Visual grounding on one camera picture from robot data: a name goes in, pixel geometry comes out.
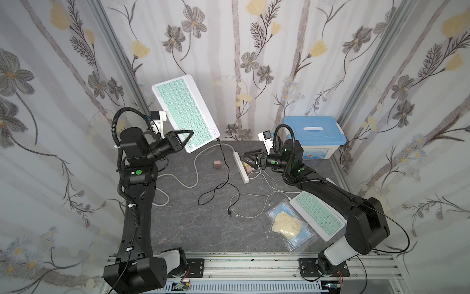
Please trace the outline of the white power strip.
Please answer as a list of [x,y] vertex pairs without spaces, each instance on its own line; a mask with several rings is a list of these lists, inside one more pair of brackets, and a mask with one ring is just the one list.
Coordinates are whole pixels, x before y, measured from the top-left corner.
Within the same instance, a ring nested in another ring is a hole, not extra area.
[[242,163],[242,160],[240,158],[240,155],[238,152],[234,152],[233,153],[233,157],[234,157],[234,160],[235,160],[235,163],[236,163],[236,166],[237,166],[237,169],[241,175],[241,178],[242,178],[242,182],[244,184],[248,184],[249,183],[249,178],[248,178],[248,174],[244,168],[244,165]]

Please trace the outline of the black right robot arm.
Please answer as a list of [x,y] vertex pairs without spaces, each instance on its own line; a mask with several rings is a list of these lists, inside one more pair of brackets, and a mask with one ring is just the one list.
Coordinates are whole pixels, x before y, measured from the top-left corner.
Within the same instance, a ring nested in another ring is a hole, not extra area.
[[304,149],[295,139],[292,128],[286,124],[278,128],[287,129],[291,135],[285,143],[280,143],[278,133],[269,137],[263,132],[261,138],[271,142],[272,146],[246,152],[240,160],[253,169],[272,168],[280,172],[285,184],[298,188],[302,196],[317,201],[332,215],[333,219],[327,225],[339,223],[344,235],[318,254],[314,266],[321,277],[331,276],[346,260],[376,250],[390,235],[388,222],[391,218],[385,214],[378,199],[356,196],[305,164]]

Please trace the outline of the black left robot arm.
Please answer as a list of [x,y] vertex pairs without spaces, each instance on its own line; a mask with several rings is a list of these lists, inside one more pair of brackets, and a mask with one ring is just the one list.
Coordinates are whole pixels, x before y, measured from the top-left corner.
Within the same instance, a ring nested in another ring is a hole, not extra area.
[[[143,118],[146,132],[130,127],[117,132],[120,116],[132,112]],[[132,107],[119,109],[111,134],[118,151],[117,193],[126,204],[121,243],[115,262],[104,268],[104,280],[118,294],[141,294],[162,289],[168,278],[186,278],[190,266],[182,248],[154,255],[151,244],[151,214],[159,174],[157,162],[184,149],[193,131],[170,131],[160,135],[150,119]]]

